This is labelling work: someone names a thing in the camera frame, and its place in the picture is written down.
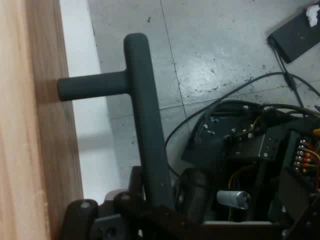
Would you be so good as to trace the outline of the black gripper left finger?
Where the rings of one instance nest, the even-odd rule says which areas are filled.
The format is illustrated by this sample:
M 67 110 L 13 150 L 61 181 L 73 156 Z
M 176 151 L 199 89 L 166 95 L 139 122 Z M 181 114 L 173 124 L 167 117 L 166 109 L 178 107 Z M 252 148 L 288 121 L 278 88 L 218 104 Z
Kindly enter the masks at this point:
M 142 198 L 143 169 L 131 170 L 128 190 L 99 205 L 92 199 L 71 202 L 64 215 L 61 240 L 155 240 L 155 231 L 143 222 L 148 206 Z

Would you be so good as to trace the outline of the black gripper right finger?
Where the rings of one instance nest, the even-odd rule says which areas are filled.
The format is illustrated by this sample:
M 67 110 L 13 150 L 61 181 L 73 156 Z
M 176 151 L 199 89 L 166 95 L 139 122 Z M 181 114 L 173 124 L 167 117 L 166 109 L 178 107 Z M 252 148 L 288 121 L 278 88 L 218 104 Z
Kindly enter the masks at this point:
M 200 168 L 187 168 L 175 182 L 175 210 L 202 223 L 211 195 L 211 176 Z

